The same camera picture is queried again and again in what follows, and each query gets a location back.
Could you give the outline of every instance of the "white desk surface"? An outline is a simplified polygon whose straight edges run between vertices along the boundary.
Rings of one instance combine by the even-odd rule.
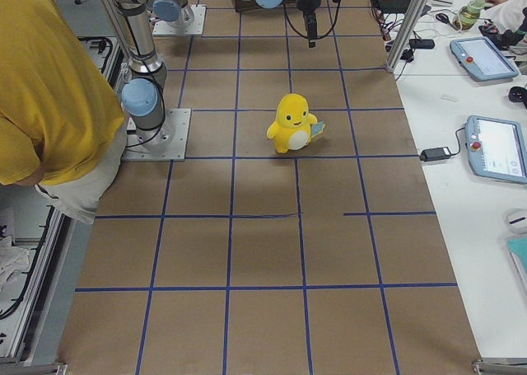
[[[455,0],[454,6],[460,8],[467,1]],[[431,21],[430,16],[423,17],[416,30],[433,26],[456,35],[445,24],[423,23]],[[436,35],[419,33],[423,38]],[[474,26],[458,36],[480,34]],[[436,37],[435,49],[418,50],[397,81],[417,150],[448,146],[457,151],[455,131],[469,115],[517,121],[527,141],[527,110],[507,99],[509,89],[526,85],[527,77],[475,82],[450,54],[452,39]],[[396,77],[402,67],[403,62],[395,70]],[[527,208],[527,189],[475,176],[463,148],[450,160],[422,167],[479,353],[485,359],[527,358],[527,293],[506,249],[506,239],[514,234],[503,219],[509,209]]]

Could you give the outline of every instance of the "metal pole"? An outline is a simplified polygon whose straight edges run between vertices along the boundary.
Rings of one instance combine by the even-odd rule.
[[[64,364],[37,365],[33,367],[2,367],[2,375],[65,375],[68,366]]]
[[[477,375],[488,373],[489,375],[526,375],[527,367],[503,364],[489,364],[482,361],[472,363],[474,373]]]
[[[408,40],[412,35],[413,28],[417,23],[417,20],[421,17],[422,9],[425,7],[426,3],[427,0],[412,0],[410,2],[408,10],[404,15],[404,20],[403,24],[401,25],[401,29],[399,30],[397,37],[395,37],[394,44],[392,45],[392,49],[390,50],[388,55],[388,60],[386,61],[385,67],[388,72],[394,72],[395,66],[401,58],[401,54],[403,53],[404,48],[408,44]]]

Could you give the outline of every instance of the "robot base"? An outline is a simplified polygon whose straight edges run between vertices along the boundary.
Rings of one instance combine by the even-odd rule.
[[[168,109],[166,111],[165,124],[171,124],[175,127],[175,132],[170,143],[162,151],[150,152],[143,146],[136,146],[126,148],[121,159],[123,161],[184,161],[189,136],[190,113],[190,109]],[[138,137],[135,134],[128,135],[127,146],[133,146],[138,143]]]
[[[194,13],[194,22],[188,26],[173,27],[165,21],[158,21],[154,25],[152,34],[155,37],[168,37],[177,35],[202,35],[205,24],[205,11],[207,7],[201,4],[190,6]]]

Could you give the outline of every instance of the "yellow plush toy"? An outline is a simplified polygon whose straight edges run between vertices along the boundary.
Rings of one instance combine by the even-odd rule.
[[[311,125],[317,122],[310,114],[307,100],[289,93],[278,104],[276,118],[267,129],[267,138],[274,139],[274,147],[280,154],[299,150],[311,142]]]

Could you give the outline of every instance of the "grid floor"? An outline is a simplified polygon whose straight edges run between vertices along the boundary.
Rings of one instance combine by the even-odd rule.
[[[282,10],[208,5],[157,39],[184,162],[125,162],[94,225],[59,358],[84,374],[470,374],[478,357],[368,0],[308,49]],[[335,17],[318,10],[321,32]],[[296,27],[301,14],[289,9]],[[301,93],[324,136],[265,131]]]

